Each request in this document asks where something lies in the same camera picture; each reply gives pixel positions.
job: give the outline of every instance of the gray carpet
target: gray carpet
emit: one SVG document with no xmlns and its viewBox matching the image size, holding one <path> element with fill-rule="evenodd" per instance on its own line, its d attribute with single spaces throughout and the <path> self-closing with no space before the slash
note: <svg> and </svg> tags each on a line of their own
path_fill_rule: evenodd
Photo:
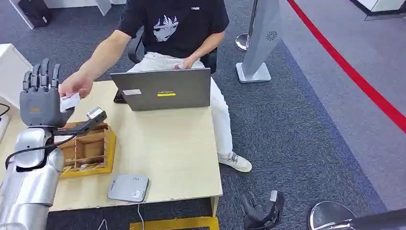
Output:
<svg viewBox="0 0 406 230">
<path fill-rule="evenodd" d="M 103 18 L 97 8 L 54 10 L 58 15 L 46 28 L 29 31 L 9 3 L 0 3 L 0 19 L 12 18 L 0 43 L 11 42 L 31 62 L 50 57 L 63 65 L 63 74 L 74 72 L 94 47 L 110 33 L 122 6 Z M 271 82 L 242 85 L 235 63 L 243 53 L 235 48 L 235 37 L 248 27 L 251 1 L 226 0 L 231 24 L 219 48 L 215 81 L 230 107 L 235 152 L 253 163 L 250 173 L 221 166 L 224 195 L 218 217 L 221 229 L 243 229 L 241 196 L 252 191 L 266 204 L 271 190 L 285 193 L 283 222 L 278 229 L 306 229 L 308 209 L 320 200 L 333 200 L 363 216 L 385 211 L 380 197 L 320 103 L 306 77 L 283 42 L 266 64 Z M 112 71 L 131 64 L 123 57 Z M 110 229 L 128 229 L 138 222 L 137 206 L 108 207 L 50 213 L 47 229 L 97 229 L 107 219 Z M 207 199 L 142 205 L 146 220 L 210 214 Z"/>
<path fill-rule="evenodd" d="M 406 115 L 405 19 L 365 22 L 348 0 L 296 0 L 347 61 Z M 388 209 L 406 207 L 406 134 L 348 77 L 286 1 L 284 42 Z"/>
</svg>

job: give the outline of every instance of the metal base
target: metal base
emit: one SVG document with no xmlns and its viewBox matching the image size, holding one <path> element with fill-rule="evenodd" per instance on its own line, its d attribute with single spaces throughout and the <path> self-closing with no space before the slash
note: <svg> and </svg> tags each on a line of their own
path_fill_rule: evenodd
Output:
<svg viewBox="0 0 406 230">
<path fill-rule="evenodd" d="M 244 75 L 244 71 L 242 70 L 242 63 L 237 63 L 236 69 L 240 83 L 264 82 L 271 80 L 271 75 L 269 74 L 268 68 L 266 67 L 264 62 L 251 78 Z"/>
<path fill-rule="evenodd" d="M 343 205 L 332 201 L 323 201 L 315 205 L 310 211 L 307 226 L 309 230 L 336 229 L 332 228 L 333 226 L 338 227 L 335 223 L 354 218 L 356 218 L 355 215 Z"/>
<path fill-rule="evenodd" d="M 241 34 L 237 36 L 236 38 L 236 43 L 237 43 L 237 48 L 241 51 L 247 51 L 248 50 L 248 34 Z"/>
</svg>

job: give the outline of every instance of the yellow label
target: yellow label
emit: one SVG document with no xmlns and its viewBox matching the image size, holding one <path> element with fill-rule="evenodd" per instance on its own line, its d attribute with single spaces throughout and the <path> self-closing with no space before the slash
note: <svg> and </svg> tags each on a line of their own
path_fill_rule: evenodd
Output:
<svg viewBox="0 0 406 230">
<path fill-rule="evenodd" d="M 158 97 L 170 97 L 170 96 L 176 96 L 176 93 L 158 93 Z"/>
</svg>

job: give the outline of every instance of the wooden box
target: wooden box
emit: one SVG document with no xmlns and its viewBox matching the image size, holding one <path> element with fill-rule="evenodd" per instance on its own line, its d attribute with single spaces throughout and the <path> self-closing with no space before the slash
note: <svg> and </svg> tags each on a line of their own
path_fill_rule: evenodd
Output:
<svg viewBox="0 0 406 230">
<path fill-rule="evenodd" d="M 81 122 L 68 123 L 62 129 L 73 128 Z M 65 156 L 61 178 L 111 173 L 113 170 L 116 136 L 102 123 L 86 135 L 58 146 Z"/>
</svg>

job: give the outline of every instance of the wooden table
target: wooden table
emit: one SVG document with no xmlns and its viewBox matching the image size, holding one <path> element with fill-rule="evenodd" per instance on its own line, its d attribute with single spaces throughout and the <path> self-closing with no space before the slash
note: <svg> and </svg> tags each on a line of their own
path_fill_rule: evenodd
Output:
<svg viewBox="0 0 406 230">
<path fill-rule="evenodd" d="M 86 120 L 96 106 L 106 111 L 105 122 L 117 135 L 113 172 L 60 180 L 51 211 L 133 205 L 107 197 L 114 175 L 133 173 L 150 179 L 144 203 L 210 197 L 215 216 L 222 187 L 210 107 L 133 112 L 113 103 L 116 91 L 112 81 L 94 83 L 69 120 Z M 0 144 L 0 162 L 24 128 L 14 115 Z M 0 166 L 0 178 L 4 174 Z"/>
</svg>

